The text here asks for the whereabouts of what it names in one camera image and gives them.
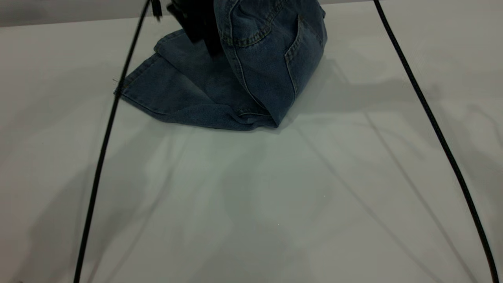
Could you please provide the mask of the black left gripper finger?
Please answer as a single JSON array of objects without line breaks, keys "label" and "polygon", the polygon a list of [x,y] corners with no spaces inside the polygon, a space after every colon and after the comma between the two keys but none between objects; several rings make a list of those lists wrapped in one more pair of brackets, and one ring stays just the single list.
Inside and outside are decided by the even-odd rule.
[{"label": "black left gripper finger", "polygon": [[213,0],[202,0],[201,10],[203,16],[203,38],[210,56],[220,56],[223,48],[220,41],[220,35],[216,24]]},{"label": "black left gripper finger", "polygon": [[192,43],[204,39],[199,0],[172,0],[167,10],[176,18]]}]

